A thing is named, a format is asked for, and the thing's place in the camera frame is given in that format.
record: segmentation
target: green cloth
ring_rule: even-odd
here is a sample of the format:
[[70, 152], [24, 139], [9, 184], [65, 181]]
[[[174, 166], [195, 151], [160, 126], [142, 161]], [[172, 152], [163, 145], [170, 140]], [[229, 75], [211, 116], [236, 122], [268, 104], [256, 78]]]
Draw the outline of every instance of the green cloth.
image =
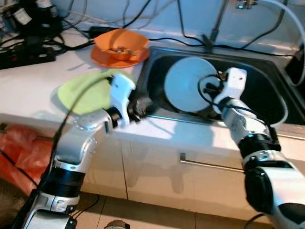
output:
[[[127, 72], [119, 69], [101, 70], [97, 72], [80, 75], [73, 80], [70, 80], [59, 87], [57, 95], [61, 103], [70, 109], [76, 97], [93, 81], [98, 78], [105, 78], [121, 73], [134, 81], [134, 78]], [[78, 115], [90, 113], [101, 108], [108, 109], [110, 106], [110, 92], [111, 85], [107, 80], [101, 81], [92, 86], [80, 99], [75, 106], [73, 112]]]

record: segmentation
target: drawer handle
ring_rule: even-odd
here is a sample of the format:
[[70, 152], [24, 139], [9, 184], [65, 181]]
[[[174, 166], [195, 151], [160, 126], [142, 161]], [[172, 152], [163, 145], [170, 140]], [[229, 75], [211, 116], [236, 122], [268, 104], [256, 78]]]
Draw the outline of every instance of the drawer handle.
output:
[[240, 169], [240, 168], [218, 166], [218, 165], [213, 165], [213, 164], [208, 164], [208, 163], [203, 163], [203, 162], [197, 162], [197, 161], [189, 161], [189, 160], [186, 160], [186, 154], [185, 153], [180, 153], [180, 163], [181, 164], [186, 164], [186, 165], [192, 165], [192, 166], [203, 166], [203, 167], [209, 167], [209, 168], [218, 168], [218, 169], [230, 170], [230, 171], [233, 171], [233, 172], [240, 172], [240, 173], [244, 172], [244, 170]]

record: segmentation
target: white wall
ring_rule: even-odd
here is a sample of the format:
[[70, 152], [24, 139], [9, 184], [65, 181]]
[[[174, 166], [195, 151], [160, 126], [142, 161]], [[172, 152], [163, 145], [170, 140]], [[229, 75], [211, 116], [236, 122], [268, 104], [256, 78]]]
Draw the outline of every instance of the white wall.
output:
[[[67, 9], [70, 0], [52, 0], [60, 9]], [[146, 0], [130, 0], [127, 16], [136, 15]], [[151, 15], [155, 3], [161, 7], [167, 0], [153, 0], [143, 15]], [[222, 0], [181, 0], [183, 8], [183, 20], [187, 34], [210, 35], [214, 26]], [[251, 10], [238, 10], [235, 8], [236, 0], [230, 0], [223, 23], [220, 27], [218, 43], [236, 44], [236, 41], [247, 42], [253, 37], [273, 27], [277, 21], [280, 9], [266, 3], [260, 3]], [[87, 14], [99, 16], [107, 20], [115, 20], [122, 17], [126, 0], [88, 0]], [[289, 7], [304, 22], [305, 7], [289, 5]], [[73, 10], [82, 12], [83, 0], [75, 0]], [[145, 24], [142, 19], [134, 23], [131, 28]], [[155, 18], [147, 30], [179, 32], [177, 2], [172, 3], [161, 15]], [[299, 40], [294, 23], [288, 16], [278, 30], [259, 40], [261, 44], [273, 44], [283, 49], [288, 49]]]

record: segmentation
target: stainless steel sink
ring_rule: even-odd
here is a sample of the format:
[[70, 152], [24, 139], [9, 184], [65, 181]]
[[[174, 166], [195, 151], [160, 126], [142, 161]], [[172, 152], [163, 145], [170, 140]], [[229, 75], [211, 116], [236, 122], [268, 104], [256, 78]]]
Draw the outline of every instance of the stainless steel sink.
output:
[[150, 48], [150, 58], [145, 61], [137, 88], [149, 93], [150, 98], [160, 106], [152, 116], [182, 122], [222, 125], [220, 117], [211, 109], [198, 114], [186, 113], [173, 107], [164, 92], [164, 80], [169, 68], [178, 60], [188, 56], [199, 56], [209, 61], [218, 71], [225, 71], [230, 67], [247, 70], [246, 89], [241, 97], [251, 109], [261, 113], [271, 123], [278, 122], [283, 117], [282, 97], [288, 108], [286, 125], [278, 127], [282, 133], [297, 132], [305, 134], [305, 111], [301, 109], [299, 101], [294, 97], [287, 82], [271, 61], [206, 54], [201, 52], [183, 51], [153, 46]]

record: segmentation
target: floor tile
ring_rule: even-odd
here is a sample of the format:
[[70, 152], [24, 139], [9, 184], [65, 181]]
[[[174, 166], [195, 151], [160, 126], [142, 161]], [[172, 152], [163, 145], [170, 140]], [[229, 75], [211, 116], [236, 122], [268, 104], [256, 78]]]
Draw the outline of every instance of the floor tile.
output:
[[[73, 213], [76, 217], [79, 211], [82, 211], [92, 205], [97, 200], [96, 194], [81, 193], [81, 199], [77, 205], [76, 211]], [[83, 212], [77, 217], [76, 229], [96, 229], [101, 216], [102, 208], [105, 203], [104, 196], [99, 196], [99, 201], [92, 208]]]
[[114, 219], [130, 224], [131, 229], [195, 229], [192, 212], [107, 197], [98, 229]]
[[[196, 229], [243, 229], [246, 221], [196, 213]], [[263, 223], [251, 224], [251, 229], [271, 229]]]

